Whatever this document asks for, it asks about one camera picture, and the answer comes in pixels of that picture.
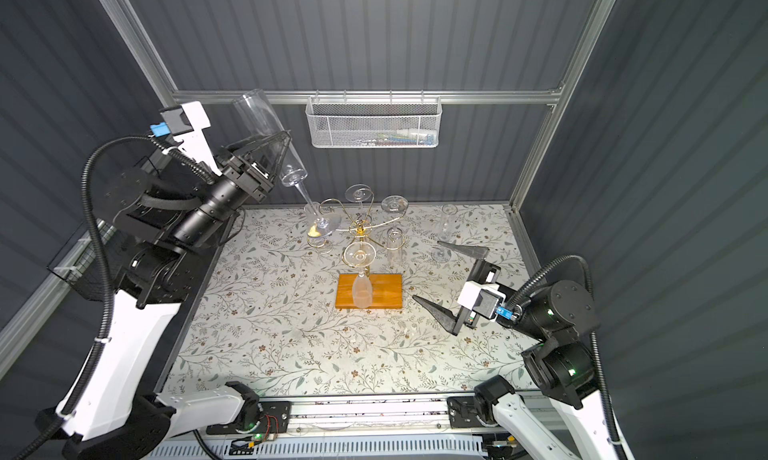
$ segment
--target corrugated wall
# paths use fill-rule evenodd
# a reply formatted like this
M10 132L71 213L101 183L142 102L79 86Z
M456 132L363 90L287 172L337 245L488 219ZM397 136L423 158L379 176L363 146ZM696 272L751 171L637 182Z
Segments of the corrugated wall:
M763 458L768 0L620 0L522 216L593 268L637 458Z
M545 90L594 0L130 0L181 90Z
M130 0L180 90L549 90L594 0ZM302 108L277 110L317 199L508 200L543 106L446 106L435 149L317 149ZM214 141L244 132L212 112ZM302 203L280 189L269 202Z
M0 326L82 220L80 173L104 141L143 132L160 102L96 0L0 0ZM116 150L106 180L151 152ZM37 435L93 341L101 306L70 295L0 381L0 451ZM60 458L56 445L35 458Z
M528 150L548 107L545 105L447 105L437 148L314 148L304 107L277 105L296 151L310 176L316 201L344 200L348 186L366 184L376 198L402 195L410 201L509 200ZM224 145L246 132L229 105L207 105L206 138ZM304 204L295 188L275 186L264 203Z

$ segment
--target white mesh basket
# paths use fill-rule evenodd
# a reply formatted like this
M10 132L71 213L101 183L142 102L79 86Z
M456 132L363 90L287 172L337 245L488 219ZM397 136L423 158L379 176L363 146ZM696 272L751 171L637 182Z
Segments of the white mesh basket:
M440 99L413 103L331 103L310 98L306 120L318 148L434 148Z

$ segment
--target wooden board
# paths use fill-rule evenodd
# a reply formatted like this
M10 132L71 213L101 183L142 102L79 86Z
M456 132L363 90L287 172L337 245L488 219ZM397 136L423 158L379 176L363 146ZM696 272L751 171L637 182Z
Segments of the wooden board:
M356 309L352 302L352 282L356 273L339 275L339 285L336 288L336 308ZM373 305L370 309L401 309L402 308L402 275L389 273L372 273Z

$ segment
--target wire basket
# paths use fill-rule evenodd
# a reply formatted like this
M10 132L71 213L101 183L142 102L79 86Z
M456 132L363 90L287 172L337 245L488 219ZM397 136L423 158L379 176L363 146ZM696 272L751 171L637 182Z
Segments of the wire basket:
M310 98L306 119L318 148L434 148L440 99L413 103L331 103Z
M112 225L98 221L101 241L107 253L110 277L114 279L136 239ZM94 263L96 253L85 224L81 224L47 265L48 271L69 283L86 300L101 300L101 277Z

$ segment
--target cable tie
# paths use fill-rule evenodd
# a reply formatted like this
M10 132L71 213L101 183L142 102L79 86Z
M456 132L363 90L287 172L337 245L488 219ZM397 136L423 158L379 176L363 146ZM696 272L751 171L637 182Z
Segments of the cable tie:
M74 412L68 413L67 415L62 415L60 412L56 412L56 415L58 415L65 422L69 422L72 420L72 418L74 418Z

